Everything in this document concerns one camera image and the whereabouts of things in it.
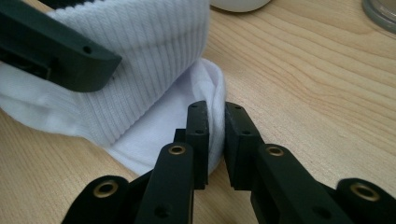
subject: white sock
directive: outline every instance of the white sock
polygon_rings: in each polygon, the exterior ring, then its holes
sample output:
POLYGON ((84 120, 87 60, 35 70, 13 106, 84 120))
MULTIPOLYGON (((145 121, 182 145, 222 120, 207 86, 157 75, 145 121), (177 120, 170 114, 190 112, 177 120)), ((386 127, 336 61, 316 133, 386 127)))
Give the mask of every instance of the white sock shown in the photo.
POLYGON ((118 53, 120 66, 102 90, 78 93, 0 64, 1 108, 32 128, 85 137, 143 174, 175 128, 185 128, 187 106, 207 100, 213 169, 222 149, 225 88, 220 70, 199 59, 207 0, 95 1, 49 15, 118 53))

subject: wood grain surface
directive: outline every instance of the wood grain surface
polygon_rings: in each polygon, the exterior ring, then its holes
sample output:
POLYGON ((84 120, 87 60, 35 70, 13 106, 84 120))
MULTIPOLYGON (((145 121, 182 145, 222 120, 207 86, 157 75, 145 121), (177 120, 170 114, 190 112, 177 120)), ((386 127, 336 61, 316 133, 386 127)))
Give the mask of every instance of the wood grain surface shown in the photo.
MULTIPOLYGON (((264 141, 287 147, 330 187, 359 177, 396 196, 396 35, 360 0, 272 0, 242 14, 211 9, 204 57, 264 141)), ((101 175, 136 175, 87 140, 27 128, 0 112, 0 223, 59 223, 101 175)), ((225 165, 195 192, 194 223, 257 223, 225 165)))

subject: screw hole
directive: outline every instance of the screw hole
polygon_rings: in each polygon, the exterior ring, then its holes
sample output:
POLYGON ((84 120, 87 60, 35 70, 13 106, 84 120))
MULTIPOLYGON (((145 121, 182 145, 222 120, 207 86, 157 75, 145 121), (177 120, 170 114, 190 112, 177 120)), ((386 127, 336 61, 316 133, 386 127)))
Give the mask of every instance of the screw hole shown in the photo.
POLYGON ((155 216, 160 218, 170 217, 171 212, 172 212, 172 206, 169 203, 160 204, 154 210, 155 216))
POLYGON ((108 192, 110 192, 111 190, 113 190, 113 186, 112 185, 110 185, 110 184, 106 184, 106 185, 103 185, 102 187, 100 187, 99 188, 99 191, 100 192, 103 192, 103 193, 108 193, 108 192))
POLYGON ((83 49, 84 52, 86 52, 87 54, 91 54, 91 53, 92 53, 92 49, 91 49, 90 47, 88 47, 88 46, 84 46, 82 49, 83 49))
POLYGON ((316 215, 318 215, 319 217, 321 217, 323 219, 331 219, 332 218, 332 213, 329 212, 329 210, 327 210, 324 207, 314 206, 314 207, 312 207, 312 211, 316 215))

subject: black mechanical linkage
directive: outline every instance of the black mechanical linkage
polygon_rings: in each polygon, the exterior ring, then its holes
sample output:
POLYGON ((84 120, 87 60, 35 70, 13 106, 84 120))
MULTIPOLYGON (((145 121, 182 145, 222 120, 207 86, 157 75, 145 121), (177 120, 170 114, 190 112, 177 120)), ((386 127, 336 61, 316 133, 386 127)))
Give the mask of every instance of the black mechanical linkage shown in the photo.
MULTIPOLYGON (((192 223, 193 190, 207 183, 206 110, 205 102, 189 106, 186 129, 176 130, 151 172, 130 184, 116 176, 91 182, 64 223, 192 223)), ((288 149, 265 144, 242 106, 226 103, 225 132, 231 185, 251 191, 259 223, 396 223, 391 195, 357 178, 336 189, 320 184, 288 149)))
POLYGON ((0 21, 0 61, 71 91, 101 90, 121 61, 22 1, 0 1, 0 21))

